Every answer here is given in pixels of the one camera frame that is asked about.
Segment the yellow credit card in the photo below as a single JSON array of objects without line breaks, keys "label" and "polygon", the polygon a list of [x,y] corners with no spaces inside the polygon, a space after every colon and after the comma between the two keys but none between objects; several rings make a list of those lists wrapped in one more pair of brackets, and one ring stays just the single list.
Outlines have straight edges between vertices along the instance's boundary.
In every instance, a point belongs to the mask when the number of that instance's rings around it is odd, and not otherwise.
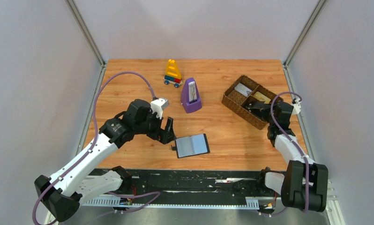
[{"label": "yellow credit card", "polygon": [[257,91],[253,94],[253,97],[257,100],[257,101],[260,101],[260,102],[264,102],[265,104],[269,104],[271,102],[271,99],[267,96],[265,96],[264,94],[262,94],[261,92]]}]

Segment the black card holder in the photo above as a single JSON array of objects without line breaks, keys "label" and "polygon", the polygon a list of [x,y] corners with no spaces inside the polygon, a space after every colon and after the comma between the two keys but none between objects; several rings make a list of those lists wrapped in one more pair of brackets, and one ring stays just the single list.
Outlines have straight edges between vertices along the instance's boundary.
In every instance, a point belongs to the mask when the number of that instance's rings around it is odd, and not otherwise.
[{"label": "black card holder", "polygon": [[210,153],[206,134],[176,138],[175,144],[174,146],[171,146],[171,149],[176,151],[177,158],[186,158]]}]

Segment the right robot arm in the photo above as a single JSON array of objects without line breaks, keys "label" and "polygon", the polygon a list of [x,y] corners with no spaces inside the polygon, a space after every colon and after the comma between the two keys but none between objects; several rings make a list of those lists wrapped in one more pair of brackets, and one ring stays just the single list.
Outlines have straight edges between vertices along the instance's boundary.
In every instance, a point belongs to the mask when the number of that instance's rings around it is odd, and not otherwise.
[{"label": "right robot arm", "polygon": [[285,207],[323,212],[327,203],[328,168],[316,163],[298,144],[290,118],[300,113],[300,101],[247,103],[245,109],[268,122],[267,137],[288,164],[285,174],[264,169],[260,182],[280,195]]}]

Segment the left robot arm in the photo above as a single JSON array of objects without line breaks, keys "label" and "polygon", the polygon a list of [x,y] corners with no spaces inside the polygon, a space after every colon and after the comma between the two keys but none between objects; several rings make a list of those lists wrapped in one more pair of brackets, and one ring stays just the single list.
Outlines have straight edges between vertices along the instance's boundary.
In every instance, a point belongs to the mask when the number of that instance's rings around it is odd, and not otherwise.
[{"label": "left robot arm", "polygon": [[38,201],[34,209],[42,203],[57,222],[64,222],[85,202],[108,192],[127,189],[130,175],[121,166],[90,181],[84,179],[100,162],[136,135],[146,135],[162,144],[175,140],[171,117],[168,117],[165,128],[161,128],[163,111],[168,106],[168,100],[162,97],[150,103],[136,99],[126,111],[108,119],[69,163],[49,177],[40,175],[36,178],[34,186]]}]

